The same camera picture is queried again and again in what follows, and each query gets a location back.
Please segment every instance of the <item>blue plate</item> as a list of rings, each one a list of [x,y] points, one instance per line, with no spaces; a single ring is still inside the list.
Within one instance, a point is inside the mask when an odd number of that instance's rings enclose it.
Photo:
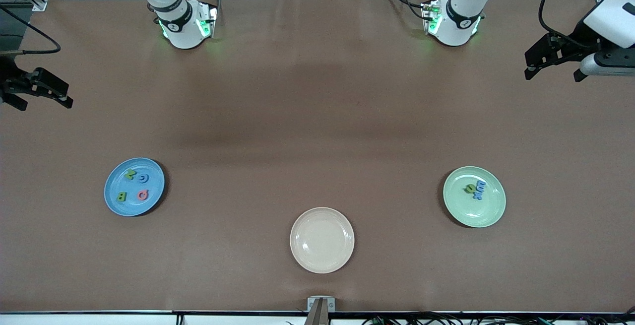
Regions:
[[[149,158],[132,158],[111,172],[104,187],[104,199],[120,216],[138,216],[154,207],[163,194],[165,176]]]

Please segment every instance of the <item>green plate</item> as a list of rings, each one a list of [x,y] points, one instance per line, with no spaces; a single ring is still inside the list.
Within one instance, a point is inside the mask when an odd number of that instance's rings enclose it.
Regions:
[[[465,191],[467,185],[485,181],[483,200]],[[470,227],[492,226],[505,212],[505,190],[492,173],[476,166],[463,166],[454,170],[443,185],[443,200],[449,213],[457,221]]]

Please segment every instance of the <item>plate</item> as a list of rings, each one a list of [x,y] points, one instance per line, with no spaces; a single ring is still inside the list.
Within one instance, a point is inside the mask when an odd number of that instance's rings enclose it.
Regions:
[[[161,166],[149,158],[132,158],[111,172],[104,186],[104,199],[120,216],[138,216],[161,198],[165,176]]]
[[[467,185],[477,185],[485,181],[483,199],[465,191]],[[476,166],[464,166],[454,170],[443,185],[445,206],[454,218],[470,227],[492,226],[505,212],[505,190],[492,173]]]
[[[317,207],[304,212],[291,228],[291,252],[313,273],[331,273],[349,261],[355,246],[351,223],[338,210]]]

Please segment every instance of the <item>plate rim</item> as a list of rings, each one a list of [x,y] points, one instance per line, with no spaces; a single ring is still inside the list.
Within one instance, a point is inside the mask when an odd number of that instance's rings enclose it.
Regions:
[[[503,206],[502,206],[502,209],[503,209],[503,210],[502,210],[501,214],[499,215],[499,217],[497,217],[496,219],[494,219],[491,223],[486,223],[486,224],[484,224],[484,225],[478,225],[478,226],[475,226],[475,225],[469,225],[468,223],[465,223],[465,222],[461,221],[460,219],[458,219],[458,217],[456,216],[456,214],[454,214],[454,212],[452,212],[451,208],[447,205],[447,198],[446,198],[446,192],[445,192],[445,190],[446,190],[447,183],[449,182],[449,180],[450,180],[451,176],[453,176],[455,173],[459,173],[462,169],[469,169],[469,168],[472,168],[472,169],[479,169],[480,171],[483,171],[483,172],[485,172],[486,174],[490,174],[490,176],[492,176],[492,178],[494,178],[494,180],[496,180],[496,181],[499,183],[499,185],[501,185],[501,194],[503,195]],[[460,223],[464,224],[465,226],[469,226],[469,227],[472,227],[472,228],[485,228],[485,227],[492,226],[492,225],[494,225],[496,222],[498,222],[498,221],[500,221],[500,220],[501,220],[501,218],[503,217],[503,214],[505,213],[505,210],[506,210],[506,208],[507,208],[508,197],[507,197],[507,195],[505,194],[505,189],[504,189],[504,187],[503,187],[503,183],[501,183],[501,181],[499,180],[499,178],[497,178],[494,174],[490,173],[490,171],[487,171],[486,169],[483,169],[483,167],[478,167],[478,166],[474,166],[474,165],[466,165],[466,166],[462,166],[462,167],[459,167],[459,168],[457,168],[457,169],[454,169],[454,170],[453,170],[453,171],[452,171],[452,172],[451,172],[451,173],[447,176],[447,178],[445,178],[445,182],[443,183],[443,203],[444,203],[445,208],[447,209],[447,211],[448,211],[448,212],[452,215],[452,217],[454,217],[454,219],[456,219],[456,221],[458,221],[458,222],[460,222]]]
[[[311,270],[308,269],[306,266],[304,266],[299,260],[297,255],[295,254],[295,252],[293,251],[293,230],[296,229],[296,226],[298,224],[298,221],[300,221],[300,219],[302,219],[302,217],[304,217],[306,214],[308,214],[309,212],[315,212],[316,210],[320,210],[320,209],[324,209],[324,210],[329,210],[330,212],[334,212],[337,216],[342,217],[346,223],[351,227],[351,239],[352,239],[352,245],[351,245],[351,252],[347,255],[346,260],[344,262],[342,262],[342,264],[340,266],[338,266],[336,269],[333,270],[329,270],[329,271],[315,271],[315,270]],[[353,225],[351,225],[351,221],[349,221],[349,219],[344,216],[344,214],[336,209],[333,209],[331,207],[324,207],[324,206],[320,206],[320,207],[313,207],[312,209],[308,209],[304,212],[302,212],[302,214],[300,214],[300,216],[298,216],[297,219],[295,219],[295,222],[293,222],[293,226],[291,227],[291,232],[289,234],[289,248],[291,248],[291,253],[293,255],[293,258],[295,259],[295,262],[297,262],[297,264],[299,264],[302,268],[310,271],[311,273],[316,273],[316,274],[328,274],[328,273],[333,273],[334,271],[338,271],[340,270],[343,266],[345,266],[349,260],[351,259],[352,255],[353,255],[353,251],[355,250],[355,230],[353,230]]]
[[[117,212],[116,210],[113,210],[113,208],[111,207],[111,205],[109,205],[108,203],[108,197],[106,195],[106,188],[108,187],[109,184],[109,180],[111,179],[111,176],[113,176],[113,174],[115,173],[115,170],[118,169],[118,167],[120,167],[121,165],[130,162],[132,160],[145,160],[145,161],[149,161],[150,164],[154,164],[156,165],[156,167],[159,168],[159,170],[161,171],[161,176],[163,176],[163,182],[161,183],[161,196],[159,196],[159,199],[157,199],[157,201],[155,203],[153,203],[148,209],[146,209],[144,212],[138,213],[138,214],[120,214],[120,212]],[[108,174],[108,178],[106,178],[106,182],[104,184],[104,202],[106,203],[106,206],[108,206],[108,209],[111,210],[114,214],[117,214],[118,216],[122,216],[122,217],[135,217],[135,216],[139,216],[140,214],[145,214],[146,212],[148,212],[149,210],[151,210],[157,203],[159,203],[159,200],[161,199],[161,197],[163,196],[163,191],[165,191],[165,171],[163,171],[163,168],[161,167],[161,165],[159,165],[159,163],[157,163],[156,161],[152,160],[151,158],[145,158],[145,157],[134,157],[134,158],[129,158],[128,160],[124,160],[122,162],[120,162],[116,167],[114,167],[114,169],[111,171],[111,173]]]

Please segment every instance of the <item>table surface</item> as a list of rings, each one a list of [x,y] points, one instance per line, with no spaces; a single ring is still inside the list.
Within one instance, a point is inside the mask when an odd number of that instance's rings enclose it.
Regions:
[[[389,0],[227,0],[216,39],[179,51],[142,1],[51,1],[62,45],[22,56],[72,109],[1,106],[0,310],[625,311],[635,300],[635,88],[576,64],[525,81],[539,0],[491,0],[463,47]],[[570,31],[592,0],[549,0]],[[23,48],[46,41],[27,33]],[[149,157],[165,199],[120,217],[110,171]],[[456,224],[455,168],[505,187],[506,213]],[[289,248],[327,206],[356,248],[325,275]]]

